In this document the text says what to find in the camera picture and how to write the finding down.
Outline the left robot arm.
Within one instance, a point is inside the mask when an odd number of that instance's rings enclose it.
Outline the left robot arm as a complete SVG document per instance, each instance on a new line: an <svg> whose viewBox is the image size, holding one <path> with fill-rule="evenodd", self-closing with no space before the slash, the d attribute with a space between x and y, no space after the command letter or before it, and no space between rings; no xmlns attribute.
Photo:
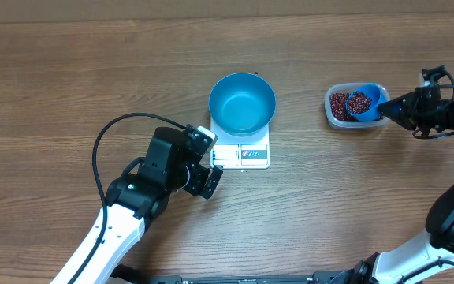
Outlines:
<svg viewBox="0 0 454 284"><path fill-rule="evenodd" d="M188 125L183 130L159 127L147 154L133 160L110 183L106 206L55 283L105 283L131 247L166 209L171 193L183 189L193 196L212 197L222 169L200 165L217 136Z"/></svg>

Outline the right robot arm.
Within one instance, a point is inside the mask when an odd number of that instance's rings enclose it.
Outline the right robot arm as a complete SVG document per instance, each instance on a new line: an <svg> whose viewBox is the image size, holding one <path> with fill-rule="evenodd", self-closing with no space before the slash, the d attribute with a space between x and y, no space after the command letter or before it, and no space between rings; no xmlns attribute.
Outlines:
<svg viewBox="0 0 454 284"><path fill-rule="evenodd" d="M454 82L444 66L422 71L423 85L378 105L380 115L410 130L415 139L454 136ZM433 204L423 232L389 252L362 260L336 283L420 283L454 268L454 184Z"/></svg>

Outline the blue plastic measuring scoop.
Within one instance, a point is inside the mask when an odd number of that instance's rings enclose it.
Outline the blue plastic measuring scoop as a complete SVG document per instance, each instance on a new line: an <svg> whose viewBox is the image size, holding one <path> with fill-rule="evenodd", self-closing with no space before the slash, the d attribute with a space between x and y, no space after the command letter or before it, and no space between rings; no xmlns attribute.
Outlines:
<svg viewBox="0 0 454 284"><path fill-rule="evenodd" d="M356 121L377 121L381 117L378 106L385 102L381 87L377 84L363 84L349 95L345 109Z"/></svg>

